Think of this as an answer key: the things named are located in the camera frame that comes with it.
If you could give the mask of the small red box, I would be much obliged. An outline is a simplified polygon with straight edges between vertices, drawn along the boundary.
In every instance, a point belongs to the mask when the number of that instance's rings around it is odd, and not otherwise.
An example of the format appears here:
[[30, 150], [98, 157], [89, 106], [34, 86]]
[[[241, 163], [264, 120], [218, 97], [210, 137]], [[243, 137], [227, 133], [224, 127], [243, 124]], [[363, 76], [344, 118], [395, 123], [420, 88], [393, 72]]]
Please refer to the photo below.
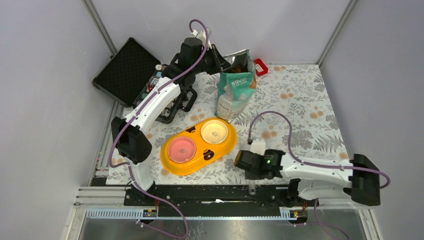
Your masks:
[[255, 63], [255, 72], [258, 77], [268, 73], [269, 68], [260, 58], [255, 59], [254, 63]]

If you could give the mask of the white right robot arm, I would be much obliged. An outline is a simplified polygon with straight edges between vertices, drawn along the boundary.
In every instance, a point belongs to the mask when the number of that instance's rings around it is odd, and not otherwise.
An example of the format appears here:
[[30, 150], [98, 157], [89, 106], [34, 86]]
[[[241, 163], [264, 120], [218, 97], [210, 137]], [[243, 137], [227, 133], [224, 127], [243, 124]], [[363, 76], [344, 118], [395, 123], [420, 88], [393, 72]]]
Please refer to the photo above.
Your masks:
[[245, 171], [246, 179], [281, 178], [289, 182], [287, 201], [293, 206], [305, 200], [340, 199], [347, 196], [358, 204], [379, 206], [380, 170], [363, 154], [353, 159], [325, 160], [266, 149], [263, 154], [240, 150], [234, 165]]

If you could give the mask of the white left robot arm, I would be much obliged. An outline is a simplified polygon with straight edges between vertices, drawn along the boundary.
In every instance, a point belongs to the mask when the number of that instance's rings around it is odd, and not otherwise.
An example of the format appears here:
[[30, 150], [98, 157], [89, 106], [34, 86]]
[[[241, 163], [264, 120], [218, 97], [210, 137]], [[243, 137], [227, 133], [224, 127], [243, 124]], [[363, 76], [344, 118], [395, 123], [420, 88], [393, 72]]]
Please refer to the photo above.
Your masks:
[[138, 189], [135, 197], [142, 205], [148, 206], [155, 200], [151, 189], [154, 179], [147, 163], [152, 144], [146, 134], [152, 124], [169, 103], [192, 87], [197, 74], [214, 75], [230, 67], [214, 44], [188, 37], [140, 104], [124, 118], [112, 120], [111, 149], [118, 150], [124, 158], [121, 165], [128, 167], [132, 185]]

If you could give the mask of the floral table mat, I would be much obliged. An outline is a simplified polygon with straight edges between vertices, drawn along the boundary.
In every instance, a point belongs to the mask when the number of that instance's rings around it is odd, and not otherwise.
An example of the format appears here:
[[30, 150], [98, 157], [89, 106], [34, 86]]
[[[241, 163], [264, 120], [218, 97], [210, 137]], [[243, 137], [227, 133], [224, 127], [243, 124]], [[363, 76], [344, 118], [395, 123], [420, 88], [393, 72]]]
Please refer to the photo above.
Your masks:
[[200, 170], [185, 176], [169, 173], [160, 161], [161, 146], [173, 135], [214, 116], [218, 75], [199, 74], [193, 89], [197, 99], [189, 112], [179, 111], [169, 124], [156, 122], [147, 133], [152, 144], [148, 159], [158, 185], [244, 185], [245, 172], [234, 159], [247, 140], [250, 122], [261, 114], [252, 130], [271, 149], [292, 151], [298, 157], [348, 159], [320, 69], [317, 65], [269, 64], [268, 73], [256, 80], [245, 109], [231, 124], [237, 131], [235, 148]]

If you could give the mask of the green dog food bag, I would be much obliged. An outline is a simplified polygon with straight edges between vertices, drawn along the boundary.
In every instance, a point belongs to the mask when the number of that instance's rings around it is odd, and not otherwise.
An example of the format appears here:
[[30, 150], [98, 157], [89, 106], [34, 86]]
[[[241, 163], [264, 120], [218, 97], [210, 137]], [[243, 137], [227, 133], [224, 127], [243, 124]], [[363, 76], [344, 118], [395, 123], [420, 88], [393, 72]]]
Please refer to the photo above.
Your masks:
[[256, 68], [248, 49], [223, 59], [230, 67], [219, 74], [215, 116], [232, 121], [245, 109], [256, 89]]

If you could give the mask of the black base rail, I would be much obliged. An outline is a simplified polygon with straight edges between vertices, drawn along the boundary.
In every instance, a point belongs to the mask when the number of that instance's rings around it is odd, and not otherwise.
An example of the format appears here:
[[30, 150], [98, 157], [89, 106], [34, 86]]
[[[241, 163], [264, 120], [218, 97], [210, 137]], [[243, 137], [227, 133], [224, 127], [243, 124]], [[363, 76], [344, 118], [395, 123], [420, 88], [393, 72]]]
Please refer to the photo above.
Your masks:
[[301, 199], [290, 185], [154, 185], [145, 195], [126, 189], [125, 206], [153, 207], [159, 217], [278, 217], [281, 208], [305, 210], [313, 200]]

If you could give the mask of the black poker chip case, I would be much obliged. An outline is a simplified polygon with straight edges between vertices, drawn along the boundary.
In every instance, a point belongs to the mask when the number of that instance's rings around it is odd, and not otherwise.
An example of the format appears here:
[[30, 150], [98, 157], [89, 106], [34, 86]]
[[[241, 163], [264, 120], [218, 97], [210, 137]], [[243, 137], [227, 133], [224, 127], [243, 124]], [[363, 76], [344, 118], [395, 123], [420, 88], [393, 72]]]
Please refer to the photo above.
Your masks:
[[130, 37], [108, 64], [93, 79], [92, 84], [125, 108], [135, 108], [147, 97], [162, 70], [160, 61]]

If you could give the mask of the clear plastic scoop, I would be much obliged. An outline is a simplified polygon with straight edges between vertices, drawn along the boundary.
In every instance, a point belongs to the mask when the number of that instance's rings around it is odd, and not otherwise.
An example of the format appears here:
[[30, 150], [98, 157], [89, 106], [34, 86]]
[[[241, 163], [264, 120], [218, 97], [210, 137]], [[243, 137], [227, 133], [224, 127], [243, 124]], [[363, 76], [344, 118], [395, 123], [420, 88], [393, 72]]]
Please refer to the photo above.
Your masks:
[[256, 194], [256, 181], [253, 179], [248, 180], [248, 192], [250, 195]]

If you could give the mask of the yellow double pet bowl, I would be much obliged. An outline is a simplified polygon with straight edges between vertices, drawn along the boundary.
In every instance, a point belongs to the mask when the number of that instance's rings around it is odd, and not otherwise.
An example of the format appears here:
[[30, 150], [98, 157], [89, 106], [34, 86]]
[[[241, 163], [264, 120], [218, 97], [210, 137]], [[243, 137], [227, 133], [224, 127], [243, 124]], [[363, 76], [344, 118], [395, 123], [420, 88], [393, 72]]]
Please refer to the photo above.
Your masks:
[[229, 154], [236, 143], [235, 127], [223, 119], [211, 117], [165, 141], [160, 161], [171, 174], [187, 176]]

